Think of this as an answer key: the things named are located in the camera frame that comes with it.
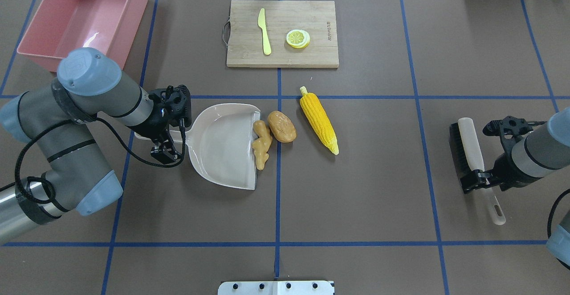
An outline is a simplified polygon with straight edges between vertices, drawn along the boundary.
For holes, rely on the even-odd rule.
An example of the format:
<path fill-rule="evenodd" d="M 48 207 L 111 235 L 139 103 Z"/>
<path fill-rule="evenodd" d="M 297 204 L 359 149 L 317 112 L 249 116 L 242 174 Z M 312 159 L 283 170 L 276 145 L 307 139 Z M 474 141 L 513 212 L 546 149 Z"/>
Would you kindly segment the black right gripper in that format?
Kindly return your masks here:
<path fill-rule="evenodd" d="M 488 172 L 472 170 L 461 176 L 460 186 L 463 194 L 492 186 L 499 186 L 501 191 L 507 191 L 514 187 L 525 187 L 541 179 L 542 177 L 525 173 L 515 165 L 513 149 L 516 144 L 525 140 L 525 135 L 531 133 L 535 126 L 545 123 L 546 121 L 527 121 L 527 119 L 513 116 L 506 116 L 487 123 L 483 128 L 483 134 L 500 137 L 504 153 L 497 158 L 493 169 Z"/>

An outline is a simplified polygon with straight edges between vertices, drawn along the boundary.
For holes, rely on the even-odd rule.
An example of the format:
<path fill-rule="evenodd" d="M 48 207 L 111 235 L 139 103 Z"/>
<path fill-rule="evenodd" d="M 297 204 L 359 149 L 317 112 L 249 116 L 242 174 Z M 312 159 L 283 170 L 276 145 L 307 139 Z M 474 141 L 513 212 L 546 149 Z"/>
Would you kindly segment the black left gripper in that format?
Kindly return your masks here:
<path fill-rule="evenodd" d="M 151 157 L 160 163 L 175 163 L 180 154 L 174 147 L 170 127 L 178 127 L 182 133 L 191 126 L 191 93 L 185 85 L 155 89 L 149 93 L 153 106 L 149 117 L 134 132 L 149 138 L 155 146 Z"/>

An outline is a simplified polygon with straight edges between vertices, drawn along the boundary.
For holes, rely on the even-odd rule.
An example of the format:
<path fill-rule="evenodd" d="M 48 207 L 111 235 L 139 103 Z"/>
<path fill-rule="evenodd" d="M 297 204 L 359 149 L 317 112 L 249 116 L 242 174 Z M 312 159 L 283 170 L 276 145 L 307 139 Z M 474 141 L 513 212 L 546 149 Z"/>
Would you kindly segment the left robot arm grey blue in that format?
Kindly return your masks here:
<path fill-rule="evenodd" d="M 88 216 L 120 198 L 123 187 L 88 123 L 104 113 L 153 143 L 161 168 L 179 165 L 171 127 L 183 141 L 191 125 L 191 94 L 184 85 L 147 92 L 100 50 L 83 47 L 61 60 L 51 84 L 25 92 L 1 108 L 1 124 L 25 146 L 14 181 L 1 189 L 1 243 L 76 210 Z"/>

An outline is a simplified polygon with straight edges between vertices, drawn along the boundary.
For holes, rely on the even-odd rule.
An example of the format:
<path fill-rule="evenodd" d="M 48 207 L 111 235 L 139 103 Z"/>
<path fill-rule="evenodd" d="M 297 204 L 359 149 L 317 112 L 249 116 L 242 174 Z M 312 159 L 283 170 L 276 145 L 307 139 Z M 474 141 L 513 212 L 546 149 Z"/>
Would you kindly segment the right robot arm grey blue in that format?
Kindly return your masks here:
<path fill-rule="evenodd" d="M 464 194 L 482 190 L 492 222 L 503 225 L 505 214 L 494 187 L 501 191 L 522 188 L 562 170 L 570 164 L 569 110 L 547 121 L 529 121 L 508 115 L 486 124 L 482 133 L 499 137 L 503 153 L 487 169 L 471 118 L 460 118 L 449 126 L 450 149 Z"/>

